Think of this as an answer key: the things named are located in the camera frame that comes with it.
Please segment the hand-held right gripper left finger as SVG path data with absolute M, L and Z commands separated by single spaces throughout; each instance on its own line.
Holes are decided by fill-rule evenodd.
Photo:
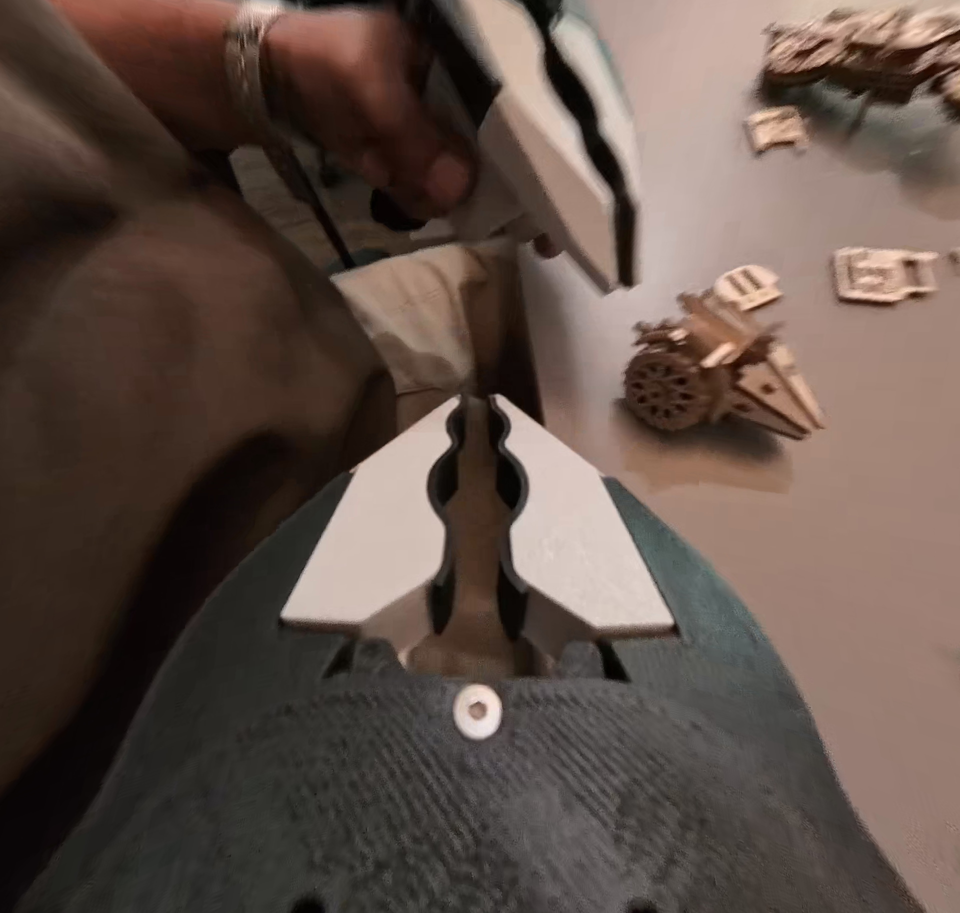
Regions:
M 399 655 L 445 629 L 464 407 L 451 397 L 353 469 L 282 607 L 285 626 L 382 640 Z

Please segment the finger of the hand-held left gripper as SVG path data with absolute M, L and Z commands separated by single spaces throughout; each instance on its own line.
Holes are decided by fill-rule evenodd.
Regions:
M 481 150 L 522 216 L 602 292 L 640 280 L 640 156 L 618 69 L 583 0 L 459 0 L 499 89 Z

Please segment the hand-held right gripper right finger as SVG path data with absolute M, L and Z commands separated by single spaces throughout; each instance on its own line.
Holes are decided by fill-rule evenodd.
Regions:
M 603 475 L 502 394 L 487 401 L 498 498 L 498 615 L 558 659 L 570 643 L 662 638 L 677 625 Z

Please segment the small wooden sidecar model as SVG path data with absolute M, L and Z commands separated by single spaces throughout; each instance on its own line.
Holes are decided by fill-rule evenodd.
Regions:
M 728 417 L 804 440 L 825 415 L 777 326 L 713 291 L 683 293 L 680 319 L 638 321 L 623 373 L 630 414 L 661 432 Z

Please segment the person's left forearm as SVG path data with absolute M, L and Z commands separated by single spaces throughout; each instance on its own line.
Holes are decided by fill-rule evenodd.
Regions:
M 184 146 L 231 152 L 258 137 L 226 67 L 232 0 L 49 0 Z

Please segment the grey desk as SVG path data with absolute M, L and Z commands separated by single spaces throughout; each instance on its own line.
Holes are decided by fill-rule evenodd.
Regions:
M 801 94 L 804 151 L 754 155 L 765 28 L 856 0 L 587 0 L 630 96 L 642 280 L 601 297 L 525 265 L 546 425 L 722 573 L 767 631 L 849 798 L 930 911 L 958 911 L 958 272 L 892 306 L 834 294 L 844 247 L 958 248 L 958 124 L 935 99 Z M 633 326 L 744 264 L 821 403 L 802 442 L 625 415 Z

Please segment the person's left hand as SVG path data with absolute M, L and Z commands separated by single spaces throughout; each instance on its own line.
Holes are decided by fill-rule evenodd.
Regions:
M 396 13 L 291 10 L 263 45 L 280 114 L 405 214 L 438 218 L 469 197 L 474 154 L 422 98 L 427 57 Z

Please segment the notched flat wooden piece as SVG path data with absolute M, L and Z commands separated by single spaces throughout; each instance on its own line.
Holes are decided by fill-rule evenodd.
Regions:
M 744 126 L 750 149 L 757 156 L 776 148 L 805 151 L 810 146 L 807 122 L 792 104 L 762 108 L 750 114 Z

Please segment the rounded slotted wooden piece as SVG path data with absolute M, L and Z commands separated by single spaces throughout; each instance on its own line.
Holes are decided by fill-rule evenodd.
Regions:
M 725 271 L 714 281 L 712 293 L 744 312 L 766 307 L 784 295 L 779 276 L 756 264 Z

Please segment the person's brown sweater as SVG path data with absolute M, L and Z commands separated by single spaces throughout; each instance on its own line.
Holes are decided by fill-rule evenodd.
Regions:
M 342 295 L 48 0 L 2 0 L 2 791 L 135 599 L 197 595 L 396 429 Z

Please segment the wooden motorcycle model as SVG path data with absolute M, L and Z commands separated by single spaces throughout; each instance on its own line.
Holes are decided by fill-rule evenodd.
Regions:
M 926 91 L 958 118 L 958 7 L 843 7 L 802 23 L 772 24 L 766 33 L 765 91 L 825 83 L 891 106 Z

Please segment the small rectangular wooden fret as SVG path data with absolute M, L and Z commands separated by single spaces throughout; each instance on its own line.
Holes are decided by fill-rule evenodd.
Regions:
M 894 306 L 938 290 L 940 253 L 880 247 L 842 247 L 832 257 L 837 298 L 848 303 Z

